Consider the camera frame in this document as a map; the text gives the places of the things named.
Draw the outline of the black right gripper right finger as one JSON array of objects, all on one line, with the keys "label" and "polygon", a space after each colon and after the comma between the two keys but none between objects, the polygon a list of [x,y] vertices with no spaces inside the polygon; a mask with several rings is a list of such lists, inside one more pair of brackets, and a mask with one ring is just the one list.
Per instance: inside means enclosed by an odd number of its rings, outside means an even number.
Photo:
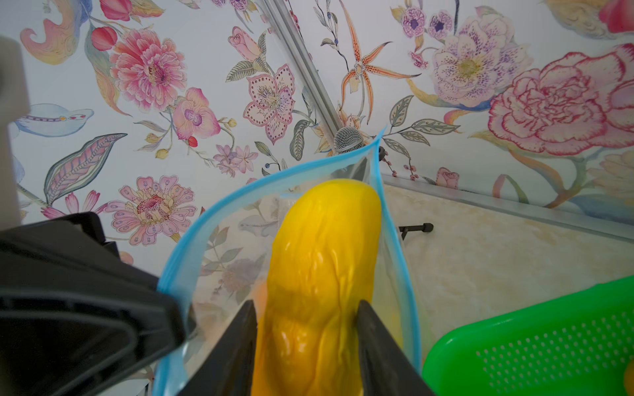
[{"label": "black right gripper right finger", "polygon": [[363,394],[434,395],[366,300],[359,303],[356,330]]}]

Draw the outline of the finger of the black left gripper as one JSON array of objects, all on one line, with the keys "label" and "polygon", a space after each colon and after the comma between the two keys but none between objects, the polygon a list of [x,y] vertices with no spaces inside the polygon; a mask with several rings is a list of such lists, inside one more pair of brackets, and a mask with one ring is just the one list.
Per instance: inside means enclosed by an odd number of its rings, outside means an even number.
[{"label": "finger of the black left gripper", "polygon": [[92,212],[1,233],[1,392],[95,395],[179,348],[178,302]]}]

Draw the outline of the yellow mango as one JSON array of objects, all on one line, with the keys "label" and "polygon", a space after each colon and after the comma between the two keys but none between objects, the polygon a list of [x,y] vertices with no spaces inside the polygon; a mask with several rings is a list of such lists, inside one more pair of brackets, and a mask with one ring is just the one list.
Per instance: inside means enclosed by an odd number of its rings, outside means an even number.
[{"label": "yellow mango", "polygon": [[360,181],[335,179],[287,212],[272,246],[259,321],[255,395],[360,395],[356,317],[371,301],[381,200]]}]

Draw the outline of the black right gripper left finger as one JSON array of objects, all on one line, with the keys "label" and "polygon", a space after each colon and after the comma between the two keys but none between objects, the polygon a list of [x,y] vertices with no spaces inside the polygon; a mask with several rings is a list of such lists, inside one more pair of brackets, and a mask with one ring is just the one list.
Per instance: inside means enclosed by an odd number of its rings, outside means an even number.
[{"label": "black right gripper left finger", "polygon": [[178,395],[250,396],[257,334],[255,305],[247,300]]}]

